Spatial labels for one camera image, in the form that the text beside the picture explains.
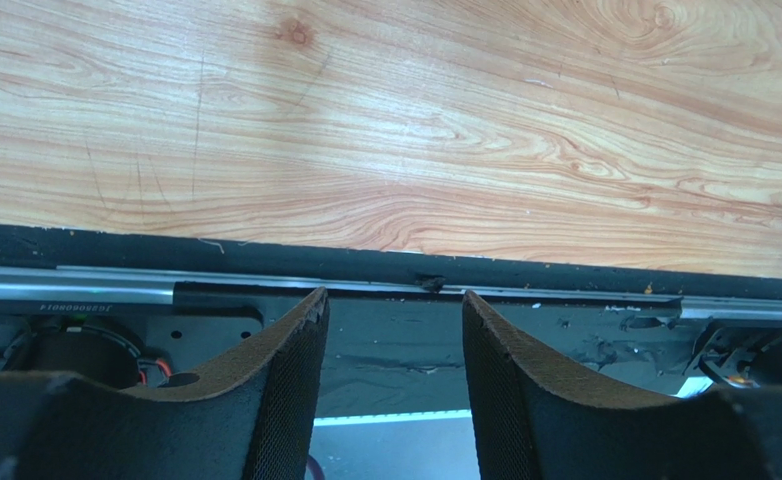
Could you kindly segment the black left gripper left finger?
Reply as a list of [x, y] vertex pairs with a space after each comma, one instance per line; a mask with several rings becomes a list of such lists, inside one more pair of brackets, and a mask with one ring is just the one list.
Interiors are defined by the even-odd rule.
[[161, 388], [0, 373], [0, 479], [300, 479], [328, 324], [317, 288]]

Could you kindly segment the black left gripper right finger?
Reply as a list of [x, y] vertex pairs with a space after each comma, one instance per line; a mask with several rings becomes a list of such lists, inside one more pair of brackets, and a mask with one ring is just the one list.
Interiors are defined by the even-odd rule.
[[782, 479], [782, 386], [688, 399], [593, 371], [474, 292], [463, 351], [485, 479]]

